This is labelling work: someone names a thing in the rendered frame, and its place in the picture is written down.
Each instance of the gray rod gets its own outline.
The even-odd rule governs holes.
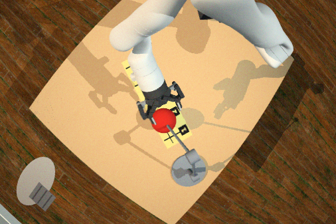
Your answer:
[[[167,125],[167,128],[173,134],[173,136],[179,141],[179,143],[182,145],[182,147],[185,149],[185,151],[188,152],[189,150],[186,147],[186,145],[184,143],[182,143],[181,139],[176,135],[176,133],[171,129],[171,127],[169,125]]]

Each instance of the beige table surface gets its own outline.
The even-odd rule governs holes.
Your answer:
[[[168,84],[185,94],[182,115],[192,136],[184,143],[207,163],[192,187],[176,184],[173,162],[185,152],[167,149],[149,120],[122,62],[128,52],[109,42],[113,27],[146,0],[122,0],[74,49],[31,105],[41,122],[117,190],[167,223],[176,223],[207,190],[265,111],[293,58],[268,66],[242,35],[217,21],[200,21],[188,0],[175,20],[152,38]],[[128,136],[116,141],[125,130]]]

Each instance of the wooden floor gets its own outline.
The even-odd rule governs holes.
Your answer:
[[[0,204],[21,223],[162,223],[29,111],[119,1],[0,0]],[[295,61],[243,146],[179,223],[336,223],[336,0],[256,1],[278,16]],[[56,167],[46,212],[16,195],[22,170],[42,156]]]

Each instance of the red sphere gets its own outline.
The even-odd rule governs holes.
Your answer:
[[[159,133],[168,133],[169,129],[167,125],[169,125],[171,129],[174,129],[176,125],[176,116],[172,111],[166,108],[156,110],[153,114],[153,118],[156,125],[152,124],[151,126]]]

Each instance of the yellow strip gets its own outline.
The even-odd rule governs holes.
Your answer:
[[[131,80],[132,69],[128,64],[128,61],[127,60],[123,61],[122,66],[125,69],[129,80],[132,82],[132,84],[134,86],[134,90],[136,91],[137,95],[139,96],[139,101],[144,101],[145,96],[143,95],[140,87],[137,85],[137,82],[136,81],[134,82],[134,81]],[[176,115],[176,126],[174,127],[173,131],[181,139],[181,141],[184,141],[185,139],[192,136],[192,133],[189,130],[189,127],[188,127],[184,117],[182,116],[182,113],[176,107],[176,103],[168,101],[166,104],[164,104],[160,108],[170,109]],[[158,134],[160,135],[161,139],[165,143],[165,146],[167,147],[167,149],[169,149],[170,147],[172,147],[176,144],[179,144],[179,142],[175,139],[173,134],[170,133],[170,132],[169,133],[163,133],[163,134],[158,132]]]

